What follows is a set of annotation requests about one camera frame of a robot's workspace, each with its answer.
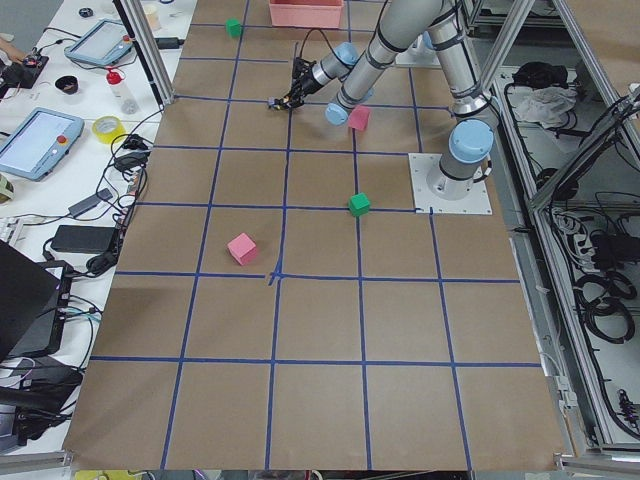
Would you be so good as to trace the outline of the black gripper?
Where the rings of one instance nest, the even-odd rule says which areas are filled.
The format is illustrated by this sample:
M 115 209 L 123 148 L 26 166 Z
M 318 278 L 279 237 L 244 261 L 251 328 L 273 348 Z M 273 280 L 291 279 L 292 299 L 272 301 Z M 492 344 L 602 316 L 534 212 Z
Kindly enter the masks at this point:
M 320 83 L 314 76 L 316 61 L 295 58 L 292 67 L 292 87 L 281 100 L 287 108 L 299 108 L 304 104 L 307 95 L 316 93 Z

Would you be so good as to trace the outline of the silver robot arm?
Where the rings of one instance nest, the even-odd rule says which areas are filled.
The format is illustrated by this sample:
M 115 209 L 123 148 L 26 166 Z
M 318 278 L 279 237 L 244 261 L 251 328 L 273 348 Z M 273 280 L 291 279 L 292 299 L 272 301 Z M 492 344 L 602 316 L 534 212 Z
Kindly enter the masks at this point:
M 340 85 L 310 95 L 288 135 L 287 191 L 297 205 L 342 202 L 364 192 L 384 208 L 405 208 L 411 195 L 408 155 L 443 152 L 454 127 L 443 71 L 391 67 L 369 105 L 367 130 L 332 126 L 323 109 Z

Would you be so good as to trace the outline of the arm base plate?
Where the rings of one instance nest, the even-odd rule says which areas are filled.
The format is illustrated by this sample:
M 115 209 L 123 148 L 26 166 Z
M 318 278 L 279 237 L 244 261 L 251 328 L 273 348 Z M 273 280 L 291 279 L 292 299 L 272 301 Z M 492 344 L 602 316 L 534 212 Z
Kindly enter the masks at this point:
M 398 68 L 439 69 L 440 62 L 436 52 L 419 38 L 405 52 L 396 56 L 395 66 Z
M 419 214 L 491 215 L 486 182 L 453 180 L 440 169 L 438 153 L 409 153 L 414 210 Z

